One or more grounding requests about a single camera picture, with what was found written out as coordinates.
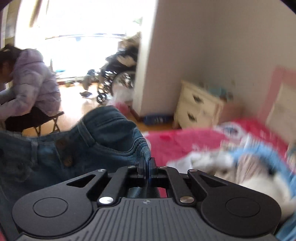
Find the blue denim jeans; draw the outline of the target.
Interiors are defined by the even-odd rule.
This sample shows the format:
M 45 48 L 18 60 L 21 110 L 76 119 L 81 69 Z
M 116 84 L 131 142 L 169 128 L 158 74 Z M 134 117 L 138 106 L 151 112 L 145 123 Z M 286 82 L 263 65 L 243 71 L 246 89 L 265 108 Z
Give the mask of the blue denim jeans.
M 11 211 L 30 192 L 150 158 L 136 124 L 113 106 L 93 109 L 66 132 L 31 138 L 1 131 L 1 231 L 8 240 L 18 236 Z

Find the blue bottle pack on floor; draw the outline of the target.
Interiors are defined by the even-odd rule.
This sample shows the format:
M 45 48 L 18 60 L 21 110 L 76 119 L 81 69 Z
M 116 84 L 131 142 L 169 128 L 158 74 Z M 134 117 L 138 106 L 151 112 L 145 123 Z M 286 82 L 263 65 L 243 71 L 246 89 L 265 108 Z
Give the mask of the blue bottle pack on floor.
M 147 126 L 162 125 L 169 123 L 174 119 L 172 115 L 167 114 L 149 114 L 144 116 L 143 123 Z

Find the cream drawer nightstand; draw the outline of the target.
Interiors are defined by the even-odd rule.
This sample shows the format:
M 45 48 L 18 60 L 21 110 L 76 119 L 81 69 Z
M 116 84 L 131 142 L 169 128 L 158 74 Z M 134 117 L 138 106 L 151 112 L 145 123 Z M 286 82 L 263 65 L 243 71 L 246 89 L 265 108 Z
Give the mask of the cream drawer nightstand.
M 173 128 L 208 128 L 217 125 L 225 101 L 182 80 Z

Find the black wheelchair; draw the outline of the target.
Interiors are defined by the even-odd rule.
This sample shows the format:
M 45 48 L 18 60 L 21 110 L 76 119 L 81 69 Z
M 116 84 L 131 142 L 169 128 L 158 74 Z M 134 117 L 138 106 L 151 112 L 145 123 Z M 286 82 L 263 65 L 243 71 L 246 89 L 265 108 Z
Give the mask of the black wheelchair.
M 138 47 L 127 47 L 108 56 L 106 64 L 98 72 L 94 69 L 88 70 L 81 82 L 84 91 L 80 95 L 85 98 L 90 97 L 92 93 L 88 88 L 92 83 L 97 83 L 96 101 L 102 104 L 114 96 L 116 85 L 133 89 L 137 58 Z

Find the pink and cream headboard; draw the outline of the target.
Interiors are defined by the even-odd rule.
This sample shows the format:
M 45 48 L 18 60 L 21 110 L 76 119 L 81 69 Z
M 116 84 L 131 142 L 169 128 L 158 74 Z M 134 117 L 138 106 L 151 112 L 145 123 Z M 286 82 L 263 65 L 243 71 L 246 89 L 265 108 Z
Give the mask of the pink and cream headboard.
M 287 143 L 295 141 L 295 70 L 274 70 L 258 119 Z

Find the person in lilac jacket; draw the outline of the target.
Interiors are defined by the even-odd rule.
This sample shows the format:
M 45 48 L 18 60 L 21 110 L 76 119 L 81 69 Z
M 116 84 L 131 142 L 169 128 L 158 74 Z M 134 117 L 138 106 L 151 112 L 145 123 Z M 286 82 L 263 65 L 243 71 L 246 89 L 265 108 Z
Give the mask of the person in lilac jacket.
M 19 132 L 49 121 L 60 109 L 61 95 L 53 72 L 36 49 L 12 45 L 1 49 L 1 122 Z

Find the black folding stool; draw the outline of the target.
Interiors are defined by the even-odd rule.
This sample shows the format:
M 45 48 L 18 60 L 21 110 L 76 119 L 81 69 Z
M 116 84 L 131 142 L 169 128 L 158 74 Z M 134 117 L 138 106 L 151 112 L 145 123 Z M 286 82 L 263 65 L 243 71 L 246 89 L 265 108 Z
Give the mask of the black folding stool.
M 31 126 L 31 127 L 29 127 L 29 129 L 32 128 L 32 129 L 35 131 L 36 135 L 37 135 L 38 137 L 40 137 L 41 134 L 42 134 L 42 127 L 43 127 L 44 125 L 46 125 L 47 123 L 52 123 L 52 124 L 53 124 L 53 125 L 52 125 L 52 129 L 51 129 L 51 132 L 49 132 L 49 134 L 52 134 L 52 133 L 60 133 L 61 130 L 60 130 L 59 125 L 58 125 L 58 120 L 59 120 L 59 118 L 62 117 L 63 115 L 64 115 L 64 112 L 63 112 L 63 111 L 59 111 L 59 112 L 57 112 L 54 116 L 50 116 L 50 117 L 48 117 L 48 118 L 47 118 L 45 121 L 43 121 L 40 125 L 34 125 L 34 126 Z

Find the pink floral fleece blanket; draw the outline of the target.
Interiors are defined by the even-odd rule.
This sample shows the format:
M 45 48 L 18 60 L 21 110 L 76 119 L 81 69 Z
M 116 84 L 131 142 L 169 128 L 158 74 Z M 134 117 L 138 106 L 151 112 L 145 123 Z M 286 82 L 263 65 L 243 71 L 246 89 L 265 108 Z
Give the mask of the pink floral fleece blanket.
M 213 128 L 145 132 L 152 156 L 158 165 L 181 158 L 191 151 L 227 149 L 245 142 L 260 142 L 271 146 L 283 158 L 288 145 L 256 120 L 238 120 Z

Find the pile of mixed clothes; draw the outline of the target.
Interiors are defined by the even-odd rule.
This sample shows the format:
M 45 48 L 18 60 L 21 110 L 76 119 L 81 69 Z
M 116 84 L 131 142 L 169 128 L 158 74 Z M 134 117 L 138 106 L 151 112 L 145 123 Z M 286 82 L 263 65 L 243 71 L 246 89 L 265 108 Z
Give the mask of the pile of mixed clothes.
M 266 194 L 279 204 L 281 221 L 295 215 L 295 144 L 283 158 L 271 146 L 249 141 L 227 149 L 191 151 L 167 164 L 180 173 L 198 169 Z

